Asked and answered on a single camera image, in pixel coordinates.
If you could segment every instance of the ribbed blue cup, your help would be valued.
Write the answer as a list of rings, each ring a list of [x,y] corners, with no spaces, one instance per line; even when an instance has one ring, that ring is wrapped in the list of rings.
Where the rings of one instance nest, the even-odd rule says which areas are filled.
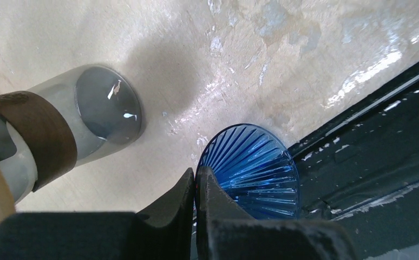
[[[251,124],[224,129],[206,146],[200,166],[211,167],[221,188],[254,218],[299,218],[296,166],[269,131]]]

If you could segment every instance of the brown band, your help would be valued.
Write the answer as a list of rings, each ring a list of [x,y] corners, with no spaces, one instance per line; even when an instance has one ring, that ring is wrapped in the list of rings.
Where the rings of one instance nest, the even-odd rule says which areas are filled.
[[[22,136],[37,166],[33,191],[69,172],[77,160],[73,133],[47,100],[28,91],[0,95],[0,115]]]

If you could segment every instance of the scratched surface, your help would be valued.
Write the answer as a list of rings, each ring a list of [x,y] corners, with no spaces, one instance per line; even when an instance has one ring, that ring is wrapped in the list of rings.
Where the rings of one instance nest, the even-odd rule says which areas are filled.
[[[240,122],[287,145],[419,61],[415,1],[0,1],[0,93],[105,64],[142,99],[133,145],[19,210],[140,210]]]

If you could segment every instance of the brown tape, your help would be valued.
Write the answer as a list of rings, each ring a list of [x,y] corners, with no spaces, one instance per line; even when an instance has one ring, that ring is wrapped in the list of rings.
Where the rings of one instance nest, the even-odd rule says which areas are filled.
[[[77,160],[73,133],[47,100],[27,91],[0,95],[0,115],[22,136],[37,166],[33,191],[69,172]]]

